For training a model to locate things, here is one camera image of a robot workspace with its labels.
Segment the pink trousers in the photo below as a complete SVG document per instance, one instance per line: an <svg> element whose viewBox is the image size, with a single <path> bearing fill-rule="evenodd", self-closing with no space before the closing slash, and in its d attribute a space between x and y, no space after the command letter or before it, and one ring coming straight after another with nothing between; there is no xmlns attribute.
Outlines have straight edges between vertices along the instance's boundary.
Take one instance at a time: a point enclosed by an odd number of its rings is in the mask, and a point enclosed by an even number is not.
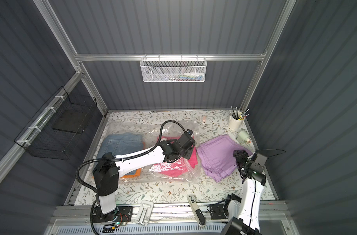
<svg viewBox="0 0 357 235"><path fill-rule="evenodd" d="M192 169L195 169L196 165L198 164L197 151L195 147L193 148L191 157L187 162ZM164 163L154 164L153 171L169 177L178 177L188 172L188 168L184 158L180 158L174 163L164 162Z"/></svg>

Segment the purple trousers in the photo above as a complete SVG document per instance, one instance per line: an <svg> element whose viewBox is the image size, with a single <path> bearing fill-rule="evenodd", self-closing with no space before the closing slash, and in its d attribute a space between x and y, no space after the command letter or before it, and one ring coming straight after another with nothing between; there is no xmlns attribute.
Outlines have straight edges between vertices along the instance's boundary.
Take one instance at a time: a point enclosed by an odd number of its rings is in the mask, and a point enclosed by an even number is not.
<svg viewBox="0 0 357 235"><path fill-rule="evenodd" d="M235 150L244 150L249 156L252 155L250 150L236 143L229 135L217 136L200 144L197 154L201 159L205 174L215 182L229 176L237 168L233 157Z"/></svg>

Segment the clear plastic vacuum bag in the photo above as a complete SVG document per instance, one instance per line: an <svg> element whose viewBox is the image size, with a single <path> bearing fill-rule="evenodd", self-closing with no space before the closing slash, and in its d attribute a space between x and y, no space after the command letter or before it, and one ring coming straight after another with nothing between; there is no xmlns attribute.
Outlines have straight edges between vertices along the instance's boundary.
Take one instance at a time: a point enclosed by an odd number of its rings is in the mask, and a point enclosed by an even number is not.
<svg viewBox="0 0 357 235"><path fill-rule="evenodd" d="M123 122L123 121L111 121L105 128L104 139L110 134L123 134L123 133L133 133L143 136L144 149L152 147L155 145L161 125L150 125L150 124L138 124L133 122ZM199 182L201 170L198 164L195 169L192 169L188 164L188 160L184 159L187 164L188 172L178 176L169 177L161 173L153 171L153 165L145 166L141 171L141 175L136 178L121 178L122 183L152 183L160 181L173 181L180 183L197 183Z"/></svg>

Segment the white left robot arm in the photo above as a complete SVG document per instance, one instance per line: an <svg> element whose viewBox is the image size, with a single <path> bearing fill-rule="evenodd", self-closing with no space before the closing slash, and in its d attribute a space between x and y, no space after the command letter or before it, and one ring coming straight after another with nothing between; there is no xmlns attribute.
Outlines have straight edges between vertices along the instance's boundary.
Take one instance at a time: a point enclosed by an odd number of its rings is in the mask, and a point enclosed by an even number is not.
<svg viewBox="0 0 357 235"><path fill-rule="evenodd" d="M148 165L174 163L186 158L190 159L195 140L193 131L188 129L177 140L158 140L151 148L126 155L106 153L93 169L96 185L97 201L102 214L108 214L116 209L115 191L118 189L119 178Z"/></svg>

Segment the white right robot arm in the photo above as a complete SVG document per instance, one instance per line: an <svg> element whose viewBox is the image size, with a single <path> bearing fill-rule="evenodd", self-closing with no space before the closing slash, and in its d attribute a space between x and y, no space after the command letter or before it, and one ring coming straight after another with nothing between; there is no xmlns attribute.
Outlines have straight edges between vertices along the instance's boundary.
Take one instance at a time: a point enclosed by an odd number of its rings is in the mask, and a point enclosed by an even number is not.
<svg viewBox="0 0 357 235"><path fill-rule="evenodd" d="M251 156L245 150L235 150L233 157L242 180L240 196L229 195L225 200L224 211L228 223L222 235L259 235L259 207L261 195L266 185L264 174L268 157L254 152Z"/></svg>

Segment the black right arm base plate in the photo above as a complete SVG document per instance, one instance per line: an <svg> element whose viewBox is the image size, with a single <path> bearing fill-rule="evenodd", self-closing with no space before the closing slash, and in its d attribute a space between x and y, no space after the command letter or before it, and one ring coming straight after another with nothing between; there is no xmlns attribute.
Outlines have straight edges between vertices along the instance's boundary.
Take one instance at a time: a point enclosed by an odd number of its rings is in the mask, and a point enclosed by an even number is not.
<svg viewBox="0 0 357 235"><path fill-rule="evenodd" d="M227 212L225 211L225 203L210 204L207 210L210 212L210 217L212 220L227 219Z"/></svg>

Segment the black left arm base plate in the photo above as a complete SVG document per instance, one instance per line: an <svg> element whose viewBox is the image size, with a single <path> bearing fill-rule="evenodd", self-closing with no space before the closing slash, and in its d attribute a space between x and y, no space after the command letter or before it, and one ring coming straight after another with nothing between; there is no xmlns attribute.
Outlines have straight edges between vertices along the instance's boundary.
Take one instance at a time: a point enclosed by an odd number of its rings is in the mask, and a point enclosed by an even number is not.
<svg viewBox="0 0 357 235"><path fill-rule="evenodd" d="M132 206L119 206L106 214L102 213L100 206L96 206L91 212L91 219L94 223L130 222L132 214Z"/></svg>

